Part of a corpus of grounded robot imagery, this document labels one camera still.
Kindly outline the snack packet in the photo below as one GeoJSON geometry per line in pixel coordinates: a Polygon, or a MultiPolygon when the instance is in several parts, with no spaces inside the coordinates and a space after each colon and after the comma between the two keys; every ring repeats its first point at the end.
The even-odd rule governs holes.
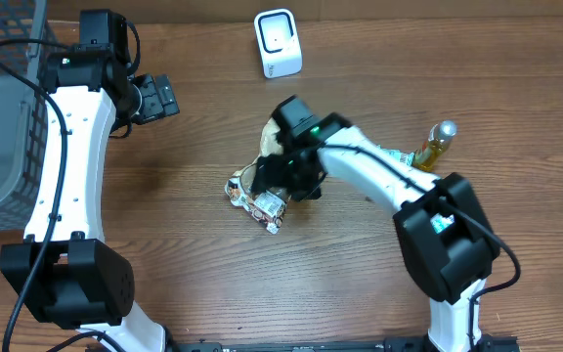
{"type": "Polygon", "coordinates": [[[224,191],[232,206],[242,208],[270,234],[275,235],[282,226],[289,194],[285,189],[272,188],[263,193],[253,193],[252,186],[260,156],[281,154],[282,146],[276,135],[280,128],[269,119],[262,129],[259,154],[254,160],[236,171],[227,181],[224,191]]]}

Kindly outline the teal tissue pack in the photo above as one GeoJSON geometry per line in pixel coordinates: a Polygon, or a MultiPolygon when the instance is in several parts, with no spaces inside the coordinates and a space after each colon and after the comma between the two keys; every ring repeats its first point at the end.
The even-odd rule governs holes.
{"type": "Polygon", "coordinates": [[[407,153],[397,149],[382,149],[390,161],[397,161],[406,166],[412,166],[414,153],[407,153]]]}
{"type": "Polygon", "coordinates": [[[448,217],[436,214],[430,219],[430,223],[437,234],[442,233],[455,222],[455,218],[450,215],[448,217]]]}

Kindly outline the yellow liquid bottle silver cap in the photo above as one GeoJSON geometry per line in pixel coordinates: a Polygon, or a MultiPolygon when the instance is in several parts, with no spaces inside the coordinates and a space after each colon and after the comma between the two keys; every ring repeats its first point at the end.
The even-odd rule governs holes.
{"type": "Polygon", "coordinates": [[[438,158],[449,149],[456,134],[457,125],[452,120],[434,125],[422,146],[414,152],[412,166],[431,172],[438,158]]]}

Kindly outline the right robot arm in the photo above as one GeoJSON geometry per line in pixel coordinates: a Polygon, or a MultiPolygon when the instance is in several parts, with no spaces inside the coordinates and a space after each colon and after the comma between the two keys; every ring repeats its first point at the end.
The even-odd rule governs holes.
{"type": "Polygon", "coordinates": [[[478,299],[499,247],[470,183],[408,166],[338,113],[314,114],[296,96],[271,114],[279,154],[261,156],[252,184],[259,194],[286,190],[317,199],[330,176],[354,186],[393,219],[408,273],[429,297],[429,349],[480,351],[478,299]]]}

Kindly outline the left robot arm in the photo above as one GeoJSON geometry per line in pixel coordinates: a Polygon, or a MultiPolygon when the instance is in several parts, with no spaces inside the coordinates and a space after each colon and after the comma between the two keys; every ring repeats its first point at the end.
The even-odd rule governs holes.
{"type": "Polygon", "coordinates": [[[105,351],[173,351],[169,329],[135,300],[130,262],[105,242],[101,199],[108,140],[174,115],[169,79],[139,74],[134,24],[107,10],[81,13],[79,40],[55,44],[33,85],[48,132],[40,184],[23,240],[5,244],[0,270],[14,312],[92,337],[105,351]]]}

